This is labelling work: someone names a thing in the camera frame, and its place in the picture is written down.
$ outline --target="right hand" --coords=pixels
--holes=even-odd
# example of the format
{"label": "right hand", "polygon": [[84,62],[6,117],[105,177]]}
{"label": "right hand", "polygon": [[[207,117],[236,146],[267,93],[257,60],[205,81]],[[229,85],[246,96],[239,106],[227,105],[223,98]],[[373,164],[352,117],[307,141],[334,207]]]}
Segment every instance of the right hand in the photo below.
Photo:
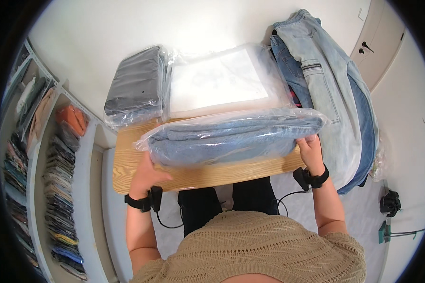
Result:
{"label": "right hand", "polygon": [[296,139],[296,142],[299,144],[300,157],[310,174],[312,176],[323,175],[325,168],[318,135],[307,137],[307,140],[305,138]]}

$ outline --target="white floor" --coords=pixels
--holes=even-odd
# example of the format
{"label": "white floor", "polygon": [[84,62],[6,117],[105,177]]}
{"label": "white floor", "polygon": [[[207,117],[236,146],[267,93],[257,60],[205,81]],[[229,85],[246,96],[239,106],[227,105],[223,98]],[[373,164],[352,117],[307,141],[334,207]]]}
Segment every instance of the white floor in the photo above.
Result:
{"label": "white floor", "polygon": [[[123,196],[116,194],[111,185],[111,170],[113,169],[114,149],[104,153],[103,160],[103,215],[107,233],[107,242],[118,278],[127,282],[132,278],[129,255],[125,243],[125,203]],[[271,177],[271,184],[277,198],[292,191],[300,191],[300,186],[293,179],[291,173],[284,173]],[[232,185],[216,188],[219,200],[226,201],[227,208],[232,206]],[[346,214],[346,224],[350,235],[365,249],[367,262],[366,283],[378,282],[384,262],[386,246],[378,244],[378,229],[385,216],[379,212],[379,198],[381,185],[369,179],[364,187],[355,187],[347,195],[341,196]],[[301,223],[306,229],[317,231],[311,194],[294,194],[286,197],[285,203],[289,217]],[[285,215],[285,208],[280,205],[279,211]],[[162,258],[176,252],[183,239],[183,227],[167,229],[159,224],[155,213],[152,211],[153,225],[156,232],[158,248]],[[178,226],[181,222],[177,193],[163,194],[161,210],[159,212],[162,223],[167,226]]]}

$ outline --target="knit sweater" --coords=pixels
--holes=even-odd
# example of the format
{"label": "knit sweater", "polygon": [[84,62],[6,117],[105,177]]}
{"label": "knit sweater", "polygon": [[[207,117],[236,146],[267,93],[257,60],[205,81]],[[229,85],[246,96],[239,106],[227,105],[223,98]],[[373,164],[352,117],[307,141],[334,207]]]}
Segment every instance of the knit sweater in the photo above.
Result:
{"label": "knit sweater", "polygon": [[290,283],[360,283],[365,257],[344,233],[320,237],[285,216],[230,211],[187,235],[167,260],[146,263],[130,283],[218,283],[243,274]]}

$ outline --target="person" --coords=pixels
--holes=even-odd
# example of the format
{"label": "person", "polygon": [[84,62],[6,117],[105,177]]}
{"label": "person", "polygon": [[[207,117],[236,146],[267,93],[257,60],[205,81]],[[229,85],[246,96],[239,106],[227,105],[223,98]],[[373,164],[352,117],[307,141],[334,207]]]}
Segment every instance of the person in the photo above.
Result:
{"label": "person", "polygon": [[[297,143],[311,175],[321,176],[325,166],[319,138]],[[171,179],[154,169],[146,153],[129,195],[144,198],[152,185]],[[318,233],[277,215],[269,177],[233,184],[233,209],[225,212],[212,187],[180,191],[184,239],[166,260],[157,249],[150,212],[128,206],[130,282],[363,282],[364,250],[346,231],[332,180],[312,190]]]}

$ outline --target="wooden tabletop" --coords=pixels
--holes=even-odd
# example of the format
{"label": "wooden tabletop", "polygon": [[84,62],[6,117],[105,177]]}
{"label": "wooden tabletop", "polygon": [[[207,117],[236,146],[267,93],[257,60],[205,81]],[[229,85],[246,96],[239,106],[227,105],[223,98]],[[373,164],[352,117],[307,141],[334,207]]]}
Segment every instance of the wooden tabletop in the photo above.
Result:
{"label": "wooden tabletop", "polygon": [[[117,193],[124,195],[129,192],[130,181],[142,158],[143,152],[136,150],[132,143],[154,127],[156,127],[156,121],[127,127],[118,132],[113,164],[113,189]],[[196,169],[161,167],[157,164],[155,167],[169,172],[173,177],[172,181],[162,182],[158,185],[164,191],[178,191],[253,180],[293,171],[298,167],[305,167],[305,165],[300,158],[299,147],[296,145],[292,153],[280,158],[250,159],[249,161],[207,165]]]}

